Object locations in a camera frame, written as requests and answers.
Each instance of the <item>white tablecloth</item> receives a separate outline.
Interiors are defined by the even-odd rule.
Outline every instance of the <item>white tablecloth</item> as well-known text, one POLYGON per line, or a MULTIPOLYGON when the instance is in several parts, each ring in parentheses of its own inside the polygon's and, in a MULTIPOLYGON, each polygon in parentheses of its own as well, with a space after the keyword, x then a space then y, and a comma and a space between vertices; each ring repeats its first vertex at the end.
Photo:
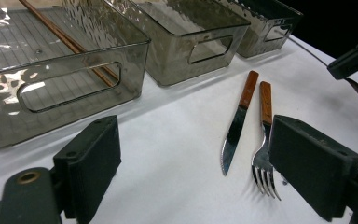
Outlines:
MULTIPOLYGON (((334 60, 308 49, 326 63, 334 60)), ((260 74, 258 83, 271 84, 273 114, 301 119, 358 152, 357 93, 288 40, 280 50, 251 59, 236 55, 228 67, 169 88, 145 73, 140 98, 0 150, 0 199, 9 177, 26 168, 51 168, 52 157, 90 122, 117 115, 122 163, 92 223, 326 223, 278 172, 282 201, 255 186, 251 158, 261 144, 258 85, 228 175, 222 175, 221 147, 250 70, 260 74)), ((358 82, 358 73, 351 78, 358 82)), ((333 223, 347 224, 350 218, 347 209, 333 223)))

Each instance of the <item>knife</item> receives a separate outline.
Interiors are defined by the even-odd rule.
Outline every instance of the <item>knife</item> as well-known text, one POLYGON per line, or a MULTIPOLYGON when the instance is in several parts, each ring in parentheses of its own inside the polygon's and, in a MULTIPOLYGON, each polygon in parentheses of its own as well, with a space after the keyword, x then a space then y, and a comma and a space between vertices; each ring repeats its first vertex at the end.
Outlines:
POLYGON ((252 100, 252 95, 255 90, 258 73, 250 71, 246 79, 245 87, 242 91, 242 96, 238 104, 237 112, 235 112, 234 119, 228 129, 226 140, 223 144, 222 153, 220 155, 220 165, 222 167, 223 175, 227 175, 232 158, 234 157, 235 149, 241 137, 242 126, 245 122, 246 111, 252 100))

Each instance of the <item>plastic storage bin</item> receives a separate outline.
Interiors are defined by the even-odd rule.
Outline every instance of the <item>plastic storage bin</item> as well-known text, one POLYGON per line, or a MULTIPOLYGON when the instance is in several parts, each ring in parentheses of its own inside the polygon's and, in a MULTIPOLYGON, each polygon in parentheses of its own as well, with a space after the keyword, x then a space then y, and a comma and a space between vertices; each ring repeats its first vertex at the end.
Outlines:
POLYGON ((83 51, 68 49, 25 7, 0 8, 0 148, 141 94, 150 39, 107 4, 59 5, 38 11, 83 51))
POLYGON ((249 22, 214 0, 107 0, 150 38, 146 71, 170 86, 228 66, 249 22))
POLYGON ((275 0, 217 0, 251 23, 237 52, 244 58, 280 49, 303 14, 275 0))

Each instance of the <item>chopsticks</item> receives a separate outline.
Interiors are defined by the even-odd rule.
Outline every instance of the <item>chopsticks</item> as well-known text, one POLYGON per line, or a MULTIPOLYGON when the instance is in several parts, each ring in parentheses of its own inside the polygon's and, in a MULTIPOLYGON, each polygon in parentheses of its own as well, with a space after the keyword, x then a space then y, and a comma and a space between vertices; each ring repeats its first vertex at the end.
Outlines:
MULTIPOLYGON (((28 3, 26 0, 19 0, 28 10, 30 10, 34 16, 36 16, 39 20, 41 20, 49 30, 55 34, 61 41, 64 43, 73 53, 82 53, 86 52, 79 43, 77 43, 71 36, 66 34, 60 27, 54 24, 51 20, 41 14, 34 6, 28 3)), ((109 74, 111 77, 118 82, 118 75, 115 74, 112 70, 107 68, 106 66, 102 67, 105 73, 109 74)), ((97 68, 92 68, 92 71, 109 87, 115 86, 104 74, 102 71, 97 68)))

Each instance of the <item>silver fork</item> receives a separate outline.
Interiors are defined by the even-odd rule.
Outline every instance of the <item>silver fork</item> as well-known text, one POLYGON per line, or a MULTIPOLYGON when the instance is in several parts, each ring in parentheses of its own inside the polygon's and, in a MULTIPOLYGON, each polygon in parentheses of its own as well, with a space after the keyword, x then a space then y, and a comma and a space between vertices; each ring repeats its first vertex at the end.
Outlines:
POLYGON ((265 81, 260 83, 260 102, 261 102, 261 126, 264 134, 263 143, 257 150, 252 159, 252 173, 261 193, 266 193, 272 198, 281 197, 275 189, 273 170, 274 167, 269 162, 269 133, 272 125, 272 102, 271 85, 265 81))

